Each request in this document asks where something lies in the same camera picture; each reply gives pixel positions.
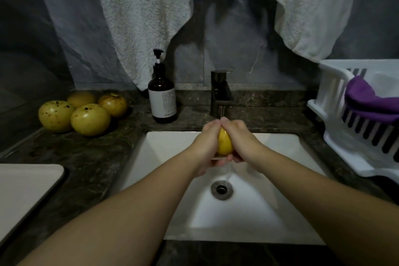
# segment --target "hand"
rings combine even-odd
[[[235,151],[228,158],[232,158],[234,162],[245,161],[253,165],[259,152],[269,149],[248,130],[242,120],[230,121],[226,117],[222,117],[220,122],[232,141]]]
[[[214,120],[204,125],[202,132],[194,139],[192,144],[186,149],[197,161],[197,177],[206,173],[206,170],[212,166],[223,166],[227,161],[231,161],[233,156],[227,156],[226,159],[212,160],[215,156],[219,142],[217,140],[220,132],[220,120]]]

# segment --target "towel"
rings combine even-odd
[[[381,98],[360,76],[346,85],[345,103],[355,114],[372,121],[393,124],[399,120],[399,97]]]
[[[277,0],[275,30],[296,54],[319,62],[342,34],[353,0]]]
[[[118,58],[140,89],[147,89],[154,48],[170,40],[191,18],[193,0],[100,0]]]

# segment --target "dark marble countertop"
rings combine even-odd
[[[0,265],[17,264],[58,228],[106,198],[110,186],[130,157],[135,144],[146,132],[200,131],[206,122],[213,120],[209,115],[209,104],[204,105],[208,103],[204,93],[186,91],[179,97],[185,105],[179,107],[179,117],[173,123],[157,124],[151,116],[148,101],[135,98],[131,99],[134,105],[130,115],[101,137],[87,138],[76,132],[52,134],[43,131],[1,158],[0,163],[61,164],[66,168],[66,175],[2,245]],[[392,200],[372,180],[356,175],[323,141],[317,126],[306,116],[304,99],[298,99],[294,95],[289,96],[291,100],[287,102],[285,95],[283,101],[277,101],[279,107],[276,107],[275,102],[265,98],[262,100],[258,95],[243,93],[240,97],[242,101],[239,99],[236,106],[227,110],[230,119],[244,120],[252,132],[295,133],[313,149],[339,182],[385,200]],[[296,261],[302,257],[307,259],[307,262],[303,261],[304,264],[309,264],[309,256],[312,256],[312,259],[316,259],[316,264],[324,265],[327,257],[328,263],[339,264],[325,246],[245,243],[215,245],[213,242],[181,241],[164,242],[157,264],[192,264],[190,261],[194,252],[197,259],[203,261],[202,264],[208,262],[212,265],[233,265],[243,259],[252,265],[259,261],[262,265],[279,265],[276,260],[278,256],[284,261],[290,259],[288,256],[293,259],[295,257]],[[209,261],[209,257],[214,257],[215,254],[221,254],[224,258]],[[324,257],[323,262],[317,260],[318,257]]]

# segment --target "soap bottle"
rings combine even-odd
[[[177,119],[176,93],[173,82],[165,77],[165,65],[160,61],[163,52],[154,49],[155,77],[148,83],[148,94],[154,120],[157,123],[170,123]]]

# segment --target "yellow-green fruit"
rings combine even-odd
[[[71,115],[75,107],[61,100],[49,101],[39,108],[40,123],[54,133],[64,133],[72,129]]]
[[[111,116],[95,103],[86,104],[72,113],[72,127],[84,136],[97,136],[108,128]]]
[[[127,111],[127,101],[120,94],[105,94],[100,98],[99,105],[116,118],[122,117]]]
[[[218,154],[226,156],[234,151],[232,141],[223,127],[220,128],[219,137],[217,140],[219,141],[219,147],[217,148]]]
[[[91,92],[78,91],[71,94],[67,101],[78,108],[89,103],[96,103],[96,97]]]

